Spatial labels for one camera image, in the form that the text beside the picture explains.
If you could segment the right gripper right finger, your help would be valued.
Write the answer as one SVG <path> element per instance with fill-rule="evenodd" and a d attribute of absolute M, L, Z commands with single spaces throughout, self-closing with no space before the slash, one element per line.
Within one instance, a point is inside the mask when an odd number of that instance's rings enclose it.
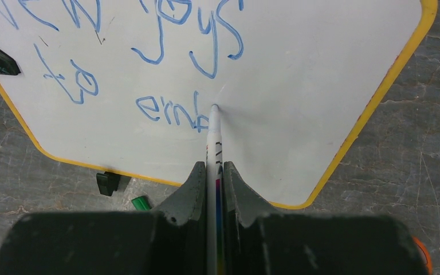
<path fill-rule="evenodd" d="M 233 162 L 223 164 L 223 229 L 226 274 L 270 274 L 268 246 L 259 219 L 277 209 L 242 179 Z"/>

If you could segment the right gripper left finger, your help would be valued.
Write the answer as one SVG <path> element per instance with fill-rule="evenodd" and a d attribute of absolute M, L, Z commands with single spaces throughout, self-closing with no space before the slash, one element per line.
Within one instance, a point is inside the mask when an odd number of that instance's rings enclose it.
<path fill-rule="evenodd" d="M 196 162 L 186 181 L 153 208 L 152 274 L 206 273 L 206 167 Z"/>

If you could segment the blue capped marker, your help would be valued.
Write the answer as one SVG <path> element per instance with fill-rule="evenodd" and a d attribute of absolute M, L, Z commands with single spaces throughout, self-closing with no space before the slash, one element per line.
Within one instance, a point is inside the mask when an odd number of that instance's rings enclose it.
<path fill-rule="evenodd" d="M 224 274 L 222 225 L 222 138 L 219 108 L 212 105 L 206 146 L 207 240 L 206 260 L 208 274 Z"/>

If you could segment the white whiteboard wooden frame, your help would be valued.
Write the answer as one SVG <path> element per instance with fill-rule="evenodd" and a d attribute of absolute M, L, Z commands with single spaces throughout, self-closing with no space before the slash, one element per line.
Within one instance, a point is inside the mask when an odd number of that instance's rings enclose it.
<path fill-rule="evenodd" d="M 219 107 L 225 161 L 309 206 L 437 1 L 0 1 L 0 94 L 65 163 L 181 184 Z"/>

